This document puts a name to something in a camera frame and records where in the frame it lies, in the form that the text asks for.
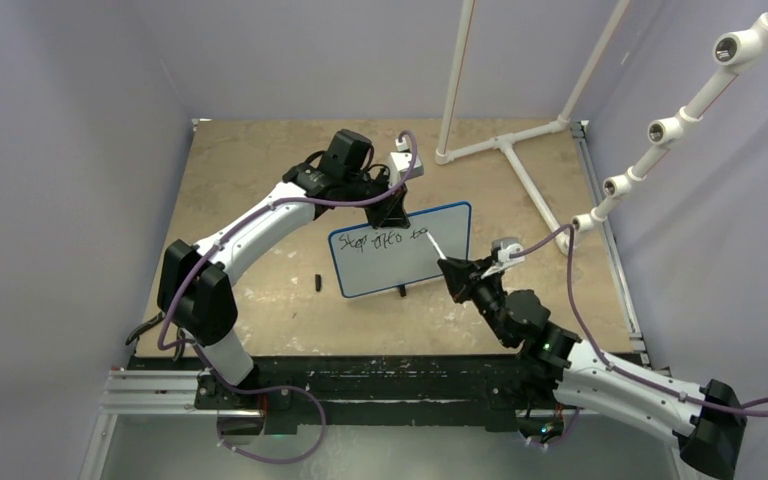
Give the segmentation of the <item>white marker pen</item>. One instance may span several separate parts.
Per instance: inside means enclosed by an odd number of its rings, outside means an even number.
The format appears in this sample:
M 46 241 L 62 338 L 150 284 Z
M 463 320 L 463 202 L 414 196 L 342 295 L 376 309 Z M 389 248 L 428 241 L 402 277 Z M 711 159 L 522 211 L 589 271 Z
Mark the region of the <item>white marker pen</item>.
M 440 260 L 446 260 L 447 259 L 446 254 L 443 252 L 442 248 L 440 247 L 440 245 L 438 244 L 436 239 L 433 237 L 432 233 L 430 231 L 426 231 L 425 235 L 426 235 L 428 241 L 431 243 L 431 245 L 432 245 L 435 253 L 437 254 L 438 258 Z

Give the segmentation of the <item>blue framed whiteboard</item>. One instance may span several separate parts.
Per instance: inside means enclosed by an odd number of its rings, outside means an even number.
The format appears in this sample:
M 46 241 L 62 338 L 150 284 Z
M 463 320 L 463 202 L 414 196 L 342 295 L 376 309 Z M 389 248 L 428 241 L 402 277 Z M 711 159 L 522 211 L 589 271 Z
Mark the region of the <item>blue framed whiteboard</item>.
M 439 259 L 425 232 L 447 257 L 470 255 L 472 205 L 459 201 L 408 215 L 407 229 L 345 227 L 328 236 L 340 292 L 356 298 L 441 276 Z

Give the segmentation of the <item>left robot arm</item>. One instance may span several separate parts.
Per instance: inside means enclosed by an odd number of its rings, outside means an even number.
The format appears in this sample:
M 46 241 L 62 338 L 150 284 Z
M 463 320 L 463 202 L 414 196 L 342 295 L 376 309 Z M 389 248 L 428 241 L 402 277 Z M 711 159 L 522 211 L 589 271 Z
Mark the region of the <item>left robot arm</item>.
M 255 207 L 218 232 L 188 244 L 171 243 L 163 254 L 157 306 L 161 329 L 176 325 L 216 377 L 219 395 L 232 408 L 257 399 L 256 365 L 234 332 L 238 309 L 233 288 L 264 254 L 295 230 L 336 208 L 361 208 L 375 227 L 406 227 L 406 182 L 420 174 L 418 142 L 405 130 L 397 139 L 404 167 L 381 165 L 365 136 L 337 131 L 328 147 L 292 166 Z

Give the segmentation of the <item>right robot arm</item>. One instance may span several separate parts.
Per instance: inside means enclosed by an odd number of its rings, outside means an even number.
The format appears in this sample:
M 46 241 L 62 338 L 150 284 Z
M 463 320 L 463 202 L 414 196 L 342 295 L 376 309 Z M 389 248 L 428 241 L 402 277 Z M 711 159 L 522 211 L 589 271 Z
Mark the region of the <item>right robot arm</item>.
M 437 262 L 456 303 L 472 303 L 498 342 L 516 350 L 521 392 L 536 407 L 552 400 L 592 410 L 677 449 L 680 459 L 715 479 L 736 473 L 747 418 L 734 389 L 665 376 L 613 354 L 551 321 L 531 289 L 508 292 L 489 259 Z

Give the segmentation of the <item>black pliers tool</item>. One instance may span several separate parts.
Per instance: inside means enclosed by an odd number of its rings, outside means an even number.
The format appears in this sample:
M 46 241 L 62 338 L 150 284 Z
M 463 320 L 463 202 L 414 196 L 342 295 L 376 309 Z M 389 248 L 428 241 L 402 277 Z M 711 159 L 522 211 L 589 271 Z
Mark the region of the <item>black pliers tool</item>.
M 145 334 L 152 328 L 160 325 L 164 319 L 165 319 L 165 313 L 162 311 L 159 311 L 155 316 L 143 322 L 142 324 L 137 326 L 135 329 L 133 329 L 126 337 L 124 344 L 128 346 L 128 345 L 131 345 L 132 343 L 137 342 L 143 334 Z M 174 354 L 171 357 L 174 363 L 178 363 L 183 359 L 185 349 L 186 349 L 186 340 L 187 338 L 186 338 L 185 332 L 181 328 L 177 328 L 176 341 L 178 342 L 178 344 L 175 346 Z

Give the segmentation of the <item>white PVC pipe with fittings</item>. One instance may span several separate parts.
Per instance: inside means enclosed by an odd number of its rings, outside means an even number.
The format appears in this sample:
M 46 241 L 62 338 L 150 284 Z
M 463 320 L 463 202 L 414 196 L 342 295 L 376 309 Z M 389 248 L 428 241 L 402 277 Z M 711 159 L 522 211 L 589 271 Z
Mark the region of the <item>white PVC pipe with fittings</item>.
M 649 123 L 646 134 L 650 147 L 625 172 L 602 182 L 604 198 L 588 212 L 571 218 L 570 235 L 584 235 L 606 222 L 609 214 L 646 180 L 658 162 L 693 132 L 728 87 L 767 51 L 768 10 L 761 13 L 750 27 L 717 37 L 711 49 L 717 70 L 675 114 Z

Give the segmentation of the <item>white PVC pipe frame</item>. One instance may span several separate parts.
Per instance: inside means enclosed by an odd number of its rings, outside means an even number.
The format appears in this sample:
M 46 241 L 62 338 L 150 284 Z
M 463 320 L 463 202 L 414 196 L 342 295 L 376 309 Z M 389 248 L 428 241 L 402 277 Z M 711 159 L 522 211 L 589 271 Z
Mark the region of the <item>white PVC pipe frame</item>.
M 536 207 L 538 214 L 546 226 L 552 231 L 559 229 L 559 220 L 551 210 L 534 180 L 527 172 L 521 159 L 516 154 L 515 145 L 522 141 L 560 133 L 568 129 L 570 126 L 571 114 L 577 106 L 585 88 L 588 86 L 588 83 L 595 73 L 596 67 L 603 58 L 609 42 L 612 40 L 617 28 L 620 26 L 628 12 L 630 5 L 630 0 L 621 0 L 616 3 L 612 14 L 596 41 L 564 107 L 555 120 L 538 127 L 502 134 L 462 148 L 451 149 L 449 147 L 449 138 L 454 122 L 454 112 L 461 85 L 463 64 L 466 58 L 467 46 L 475 15 L 475 2 L 473 0 L 464 0 L 460 11 L 455 51 L 449 74 L 439 139 L 435 150 L 435 163 L 438 165 L 446 165 L 460 158 L 489 150 L 497 150 L 501 152 L 512 167 L 516 177 L 522 184 L 522 187 L 525 189 L 525 192 Z

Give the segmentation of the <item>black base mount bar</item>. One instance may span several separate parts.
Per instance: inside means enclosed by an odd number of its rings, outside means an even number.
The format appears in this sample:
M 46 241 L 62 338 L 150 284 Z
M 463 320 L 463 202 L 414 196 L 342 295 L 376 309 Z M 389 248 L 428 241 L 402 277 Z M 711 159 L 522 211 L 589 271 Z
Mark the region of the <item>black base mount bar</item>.
M 195 358 L 132 357 L 130 371 L 193 374 L 199 413 L 252 413 L 268 434 L 302 425 L 482 427 L 515 432 L 556 402 L 523 382 L 512 354 L 258 356 L 252 389 L 233 393 Z

